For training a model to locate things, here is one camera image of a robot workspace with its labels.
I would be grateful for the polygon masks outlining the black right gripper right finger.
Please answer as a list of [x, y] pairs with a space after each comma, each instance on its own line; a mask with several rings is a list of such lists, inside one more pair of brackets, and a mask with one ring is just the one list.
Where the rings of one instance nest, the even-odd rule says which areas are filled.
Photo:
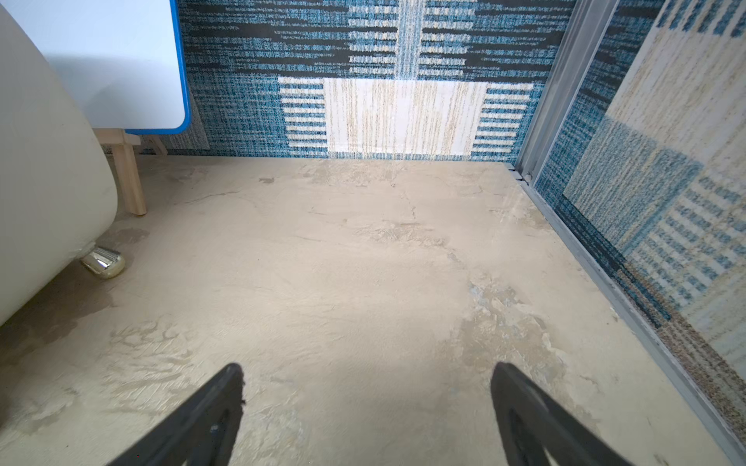
[[517, 366], [500, 362], [491, 397], [510, 465], [627, 465]]

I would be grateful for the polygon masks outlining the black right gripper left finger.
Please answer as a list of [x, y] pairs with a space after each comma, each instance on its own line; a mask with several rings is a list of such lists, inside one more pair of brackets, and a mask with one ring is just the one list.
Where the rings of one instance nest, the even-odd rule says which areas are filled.
[[227, 465], [243, 417], [244, 373], [229, 363], [112, 465]]

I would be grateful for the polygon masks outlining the white round drawer cabinet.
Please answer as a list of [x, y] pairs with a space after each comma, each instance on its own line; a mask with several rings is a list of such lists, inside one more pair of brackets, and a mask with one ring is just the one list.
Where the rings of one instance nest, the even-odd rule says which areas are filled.
[[84, 114], [1, 12], [1, 320], [112, 225], [118, 192]]

